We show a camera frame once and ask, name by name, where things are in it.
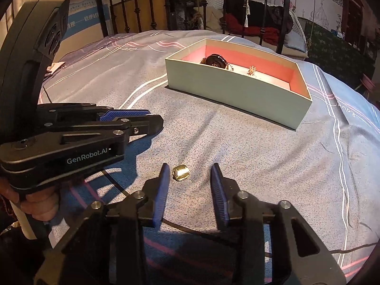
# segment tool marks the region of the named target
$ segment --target finger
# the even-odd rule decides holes
[[[3,177],[0,177],[0,194],[15,204],[18,203],[20,198],[19,194],[11,188],[8,180]]]
[[[21,210],[26,214],[40,215],[49,212],[55,205],[58,204],[58,194],[53,193],[49,198],[38,203],[31,203],[23,201],[21,203]]]
[[[32,217],[38,221],[51,221],[56,216],[58,209],[59,206],[56,204],[50,211],[47,211],[43,214],[32,214]]]
[[[42,191],[35,192],[33,194],[26,195],[26,200],[30,203],[36,203],[48,199],[56,190],[54,186],[45,188]]]

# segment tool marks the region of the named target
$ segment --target shiny gold object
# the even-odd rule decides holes
[[[173,179],[182,181],[190,177],[190,169],[186,165],[179,165],[173,168]]]
[[[247,75],[253,76],[255,74],[255,72],[256,72],[256,67],[252,65],[252,66],[249,67]]]

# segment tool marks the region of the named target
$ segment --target bed sheet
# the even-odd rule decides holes
[[[107,37],[63,58],[44,83],[53,102],[149,109],[164,118],[156,136],[134,139],[124,161],[61,191],[52,220],[56,243],[94,200],[114,203],[156,177],[164,162],[186,164],[190,178],[171,182],[164,221],[145,229],[152,284],[230,284],[236,237],[216,229],[210,166],[260,200],[289,200],[333,254],[349,281],[380,235],[380,112],[309,62],[298,63],[313,103],[297,131],[166,87],[164,58],[204,38],[273,52],[211,31],[148,31]],[[48,97],[41,90],[40,102]],[[269,241],[266,251],[270,252]],[[271,259],[266,258],[266,280]]]

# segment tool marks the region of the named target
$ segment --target blue sign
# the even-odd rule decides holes
[[[103,4],[103,11],[106,20],[110,19],[108,6]],[[81,10],[72,15],[69,15],[67,20],[67,31],[63,39],[78,33],[84,29],[87,29],[95,24],[100,23],[98,8],[91,7],[89,9]]]

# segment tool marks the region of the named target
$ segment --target open box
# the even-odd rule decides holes
[[[232,70],[200,64],[213,53]],[[296,129],[312,99],[297,65],[286,58],[235,43],[203,39],[165,59],[170,88],[278,122]],[[248,75],[256,67],[254,76]]]

